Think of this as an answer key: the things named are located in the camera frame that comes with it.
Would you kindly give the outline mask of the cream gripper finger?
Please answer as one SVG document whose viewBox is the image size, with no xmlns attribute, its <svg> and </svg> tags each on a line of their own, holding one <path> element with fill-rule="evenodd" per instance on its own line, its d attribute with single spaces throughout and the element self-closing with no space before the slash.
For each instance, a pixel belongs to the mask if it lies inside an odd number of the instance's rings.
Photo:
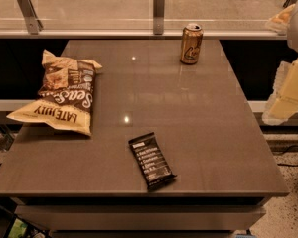
<svg viewBox="0 0 298 238">
<path fill-rule="evenodd" d="M 262 121 L 267 125 L 280 125 L 298 111 L 298 59 L 283 61 L 277 69 L 273 93 L 269 96 Z"/>
<path fill-rule="evenodd" d="M 265 27 L 268 30 L 274 31 L 279 35 L 285 35 L 287 32 L 287 26 L 290 21 L 291 13 L 294 9 L 295 5 L 292 4 L 281 12 L 270 18 L 266 23 Z"/>
</svg>

